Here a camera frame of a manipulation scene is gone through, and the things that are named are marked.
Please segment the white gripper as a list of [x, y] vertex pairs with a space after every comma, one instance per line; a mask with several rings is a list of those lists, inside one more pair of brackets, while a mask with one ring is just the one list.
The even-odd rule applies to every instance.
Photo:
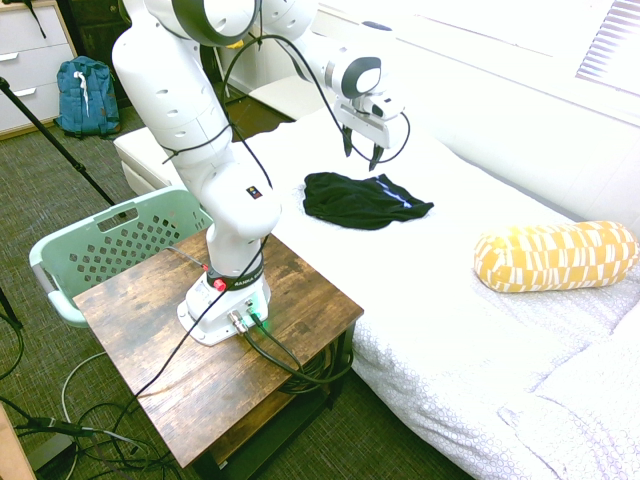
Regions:
[[353, 131], [375, 143], [368, 167], [368, 171], [372, 172], [381, 161], [385, 149], [391, 147], [391, 136], [387, 121], [373, 114], [359, 113], [349, 102], [341, 99], [335, 101], [333, 113], [337, 121], [343, 126], [342, 138], [346, 157], [349, 157], [354, 151]]

